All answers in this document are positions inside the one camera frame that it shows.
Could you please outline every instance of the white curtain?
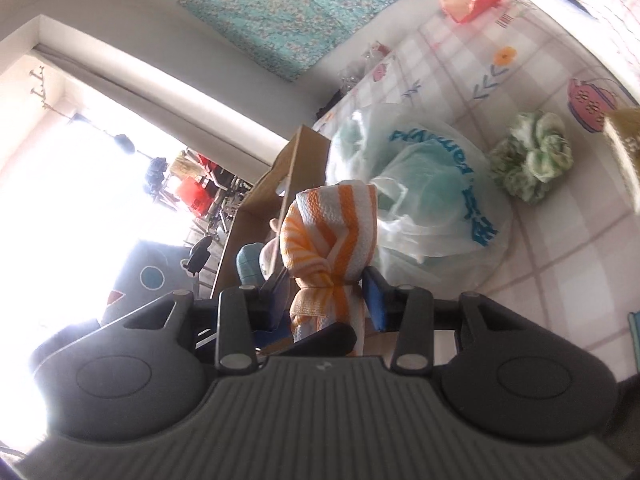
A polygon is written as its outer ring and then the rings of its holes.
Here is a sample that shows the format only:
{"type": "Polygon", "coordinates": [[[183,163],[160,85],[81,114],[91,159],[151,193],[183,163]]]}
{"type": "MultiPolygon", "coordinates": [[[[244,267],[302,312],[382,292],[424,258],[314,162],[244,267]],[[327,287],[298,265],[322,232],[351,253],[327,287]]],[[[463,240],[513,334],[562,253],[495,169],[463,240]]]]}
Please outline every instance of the white curtain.
{"type": "Polygon", "coordinates": [[[249,153],[63,54],[41,44],[34,48],[34,54],[252,184],[269,170],[267,164],[249,153]]]}

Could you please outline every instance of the sunlight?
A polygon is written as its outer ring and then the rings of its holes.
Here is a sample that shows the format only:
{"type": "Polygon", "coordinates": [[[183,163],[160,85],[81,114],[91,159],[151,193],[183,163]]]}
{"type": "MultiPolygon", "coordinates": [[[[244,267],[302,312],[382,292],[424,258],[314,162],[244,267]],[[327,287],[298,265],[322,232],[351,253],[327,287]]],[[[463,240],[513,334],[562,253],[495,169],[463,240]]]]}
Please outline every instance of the sunlight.
{"type": "Polygon", "coordinates": [[[69,323],[101,316],[139,238],[183,245],[192,217],[151,203],[142,187],[148,164],[73,121],[48,132],[0,183],[0,349],[9,357],[0,440],[8,446],[31,447],[44,430],[31,351],[69,323]]]}

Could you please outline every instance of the teal floral fabric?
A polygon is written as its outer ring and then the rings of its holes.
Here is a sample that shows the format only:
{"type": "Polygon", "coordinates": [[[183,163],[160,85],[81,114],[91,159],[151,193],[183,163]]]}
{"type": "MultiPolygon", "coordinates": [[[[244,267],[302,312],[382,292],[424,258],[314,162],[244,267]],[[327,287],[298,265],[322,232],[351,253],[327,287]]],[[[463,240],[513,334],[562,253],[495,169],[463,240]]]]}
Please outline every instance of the teal floral fabric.
{"type": "Polygon", "coordinates": [[[180,0],[273,73],[293,80],[396,0],[180,0]]]}

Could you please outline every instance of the orange striped cloth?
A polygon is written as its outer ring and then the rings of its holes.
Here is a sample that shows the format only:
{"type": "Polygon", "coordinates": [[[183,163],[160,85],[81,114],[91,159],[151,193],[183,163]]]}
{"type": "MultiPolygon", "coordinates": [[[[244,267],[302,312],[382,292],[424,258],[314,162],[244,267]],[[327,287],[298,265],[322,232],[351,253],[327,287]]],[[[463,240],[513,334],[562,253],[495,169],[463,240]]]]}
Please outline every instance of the orange striped cloth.
{"type": "Polygon", "coordinates": [[[358,282],[376,248],[376,187],[346,181],[298,193],[280,230],[284,265],[300,286],[291,305],[296,341],[350,323],[362,354],[366,306],[358,282]]]}

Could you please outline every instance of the metal screw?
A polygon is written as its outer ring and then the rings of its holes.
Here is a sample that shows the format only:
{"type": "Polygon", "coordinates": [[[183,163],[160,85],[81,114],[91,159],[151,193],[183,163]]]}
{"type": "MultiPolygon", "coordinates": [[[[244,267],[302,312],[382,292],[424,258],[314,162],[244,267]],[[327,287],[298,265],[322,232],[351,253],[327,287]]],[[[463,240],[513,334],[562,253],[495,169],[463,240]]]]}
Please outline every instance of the metal screw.
{"type": "Polygon", "coordinates": [[[420,354],[404,354],[396,359],[396,364],[405,370],[422,370],[429,364],[429,360],[420,354]]]}

